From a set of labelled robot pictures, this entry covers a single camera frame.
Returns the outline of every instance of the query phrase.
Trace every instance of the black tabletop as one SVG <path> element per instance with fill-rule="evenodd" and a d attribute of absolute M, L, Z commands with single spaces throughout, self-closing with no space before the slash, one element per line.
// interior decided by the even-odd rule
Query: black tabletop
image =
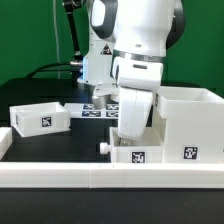
<path fill-rule="evenodd" d="M 9 106 L 58 101 L 91 103 L 91 91 L 70 80 L 13 79 L 0 87 L 0 126 L 10 126 Z M 72 119 L 71 131 L 21 138 L 3 162 L 109 162 L 99 153 L 112 120 Z M 0 223 L 9 224 L 223 224 L 222 189 L 16 189 L 0 188 Z"/>

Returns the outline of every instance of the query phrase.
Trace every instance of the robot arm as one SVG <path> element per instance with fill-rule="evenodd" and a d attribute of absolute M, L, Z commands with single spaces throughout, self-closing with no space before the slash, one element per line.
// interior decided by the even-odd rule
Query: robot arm
<path fill-rule="evenodd" d="M 121 145 L 141 139 L 160 86 L 175 0 L 118 1 L 113 64 L 119 93 Z"/>

